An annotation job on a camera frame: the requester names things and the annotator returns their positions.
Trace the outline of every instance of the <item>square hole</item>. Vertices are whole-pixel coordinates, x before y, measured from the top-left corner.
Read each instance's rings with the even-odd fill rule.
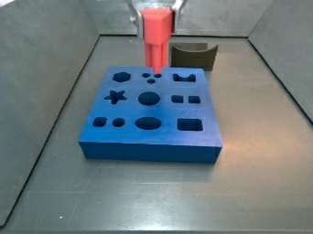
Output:
[[[92,126],[93,127],[104,127],[106,124],[106,118],[105,117],[96,117],[92,120]]]
[[[203,131],[201,121],[199,119],[177,119],[177,129],[180,131]]]
[[[180,96],[180,95],[172,95],[171,96],[171,102],[172,103],[181,103],[183,102],[183,96]]]
[[[200,103],[200,97],[199,96],[189,96],[188,97],[188,103]]]

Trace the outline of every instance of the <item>rectangular hole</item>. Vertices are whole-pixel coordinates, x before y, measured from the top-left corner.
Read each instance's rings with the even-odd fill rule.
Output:
[[[188,97],[188,103],[200,103],[200,97],[199,96],[189,96]]]
[[[180,95],[172,95],[171,96],[171,102],[172,103],[181,103],[183,102],[183,96],[180,96]]]
[[[180,131],[203,131],[201,121],[199,119],[177,119],[177,129]]]

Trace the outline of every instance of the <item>blue foam block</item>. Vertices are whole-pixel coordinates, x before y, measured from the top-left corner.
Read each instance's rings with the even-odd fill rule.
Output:
[[[78,145],[86,158],[215,163],[222,142],[204,72],[109,67]]]

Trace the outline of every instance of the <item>gray wall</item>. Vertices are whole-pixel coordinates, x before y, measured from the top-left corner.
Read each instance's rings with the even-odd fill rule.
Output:
[[[313,121],[313,1],[275,0],[248,40]]]
[[[137,2],[136,8],[169,6],[173,0]],[[247,37],[272,0],[188,0],[179,35]],[[100,34],[135,34],[125,0],[81,0]]]
[[[0,8],[0,226],[97,36],[78,0]]]

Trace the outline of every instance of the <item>oval hole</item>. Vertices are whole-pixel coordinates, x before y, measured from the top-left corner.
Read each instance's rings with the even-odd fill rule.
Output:
[[[153,130],[161,126],[161,121],[153,117],[141,117],[135,121],[135,126],[141,130]]]

